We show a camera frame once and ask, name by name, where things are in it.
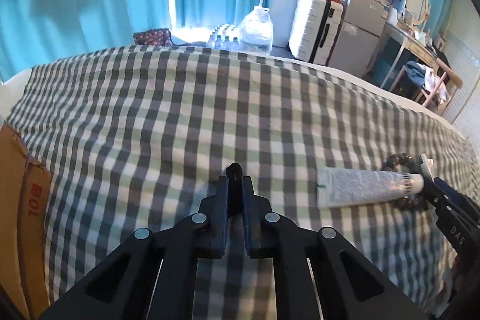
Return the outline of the grey mini fridge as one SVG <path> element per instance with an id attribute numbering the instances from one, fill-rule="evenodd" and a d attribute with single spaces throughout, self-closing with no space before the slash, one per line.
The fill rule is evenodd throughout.
<path id="1" fill-rule="evenodd" d="M 327 65 L 363 76 L 383 32 L 384 11 L 383 4 L 376 0 L 348 0 Z"/>

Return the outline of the large clear water jug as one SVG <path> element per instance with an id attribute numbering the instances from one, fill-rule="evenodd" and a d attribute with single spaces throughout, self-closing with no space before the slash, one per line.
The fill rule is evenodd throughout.
<path id="1" fill-rule="evenodd" d="M 273 24 L 268 8 L 255 6 L 241 21 L 238 29 L 241 51 L 256 54 L 271 54 Z"/>

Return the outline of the wooden chair with clothes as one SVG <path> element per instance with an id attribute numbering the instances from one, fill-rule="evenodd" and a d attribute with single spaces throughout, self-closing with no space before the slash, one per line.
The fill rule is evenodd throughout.
<path id="1" fill-rule="evenodd" d="M 457 86 L 450 92 L 448 73 L 441 67 L 438 71 L 425 64 L 408 61 L 400 69 L 389 91 L 442 115 L 447 109 Z"/>

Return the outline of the pack of water bottles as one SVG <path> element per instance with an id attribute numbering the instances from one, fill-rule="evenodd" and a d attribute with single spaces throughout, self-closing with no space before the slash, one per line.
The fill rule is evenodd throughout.
<path id="1" fill-rule="evenodd" d="M 211 31 L 206 46 L 211 49 L 238 51 L 240 47 L 239 28 L 227 23 L 217 25 Z"/>

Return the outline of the oval vanity mirror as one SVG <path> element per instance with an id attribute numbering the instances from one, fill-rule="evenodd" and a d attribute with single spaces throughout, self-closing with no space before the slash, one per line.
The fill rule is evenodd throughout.
<path id="1" fill-rule="evenodd" d="M 404 9 L 412 14 L 412 25 L 420 26 L 427 21 L 431 12 L 430 0 L 405 0 Z"/>

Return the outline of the white sliding wardrobe doors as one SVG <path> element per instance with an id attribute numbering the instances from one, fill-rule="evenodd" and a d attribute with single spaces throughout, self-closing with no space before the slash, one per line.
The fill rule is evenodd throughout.
<path id="1" fill-rule="evenodd" d="M 443 117 L 472 143 L 479 142 L 479 14 L 471 0 L 452 0 L 446 30 L 450 66 L 462 79 Z"/>

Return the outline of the dark patterned floor bag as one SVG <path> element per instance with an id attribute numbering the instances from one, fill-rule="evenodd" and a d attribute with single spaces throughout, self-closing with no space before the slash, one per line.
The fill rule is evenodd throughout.
<path id="1" fill-rule="evenodd" d="M 171 32 L 168 28 L 154 28 L 144 32 L 134 32 L 134 43 L 140 46 L 173 46 Z"/>

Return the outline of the white cream tube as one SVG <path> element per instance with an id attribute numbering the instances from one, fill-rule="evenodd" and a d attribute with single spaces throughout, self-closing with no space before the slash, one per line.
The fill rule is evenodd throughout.
<path id="1" fill-rule="evenodd" d="M 320 209 L 391 202 L 424 188 L 420 174 L 323 167 L 317 172 Z"/>

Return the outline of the brown cardboard box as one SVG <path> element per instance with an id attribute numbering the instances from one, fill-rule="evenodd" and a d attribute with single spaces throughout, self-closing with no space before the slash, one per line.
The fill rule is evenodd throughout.
<path id="1" fill-rule="evenodd" d="M 8 123 L 1 125 L 1 287 L 26 319 L 49 307 L 45 218 L 51 175 Z"/>

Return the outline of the white wooden desk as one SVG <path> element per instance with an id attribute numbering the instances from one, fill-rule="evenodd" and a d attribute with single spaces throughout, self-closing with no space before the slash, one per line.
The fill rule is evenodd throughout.
<path id="1" fill-rule="evenodd" d="M 383 33 L 381 34 L 381 37 L 386 35 L 393 38 L 396 42 L 399 42 L 400 49 L 394 57 L 394 61 L 388 69 L 387 74 L 380 83 L 380 88 L 384 88 L 386 82 L 391 78 L 392 72 L 394 71 L 396 64 L 399 62 L 400 57 L 405 50 L 410 51 L 421 62 L 424 62 L 428 67 L 431 67 L 435 71 L 437 71 L 439 68 L 442 69 L 442 81 L 444 81 L 446 76 L 450 78 L 450 81 L 453 82 L 456 87 L 453 90 L 452 95 L 448 95 L 448 101 L 450 101 L 454 97 L 456 91 L 459 88 L 463 87 L 463 80 L 456 74 L 456 72 L 454 72 L 441 58 L 436 56 L 432 50 L 422 45 L 419 40 L 416 40 L 414 37 L 407 34 L 404 30 L 388 22 L 385 23 L 382 32 Z"/>

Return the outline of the white hard suitcase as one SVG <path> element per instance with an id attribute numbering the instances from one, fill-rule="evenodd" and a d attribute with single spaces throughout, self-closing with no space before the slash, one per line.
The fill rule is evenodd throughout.
<path id="1" fill-rule="evenodd" d="M 341 23 L 343 4 L 332 0 L 298 0 L 288 47 L 304 62 L 326 65 Z"/>

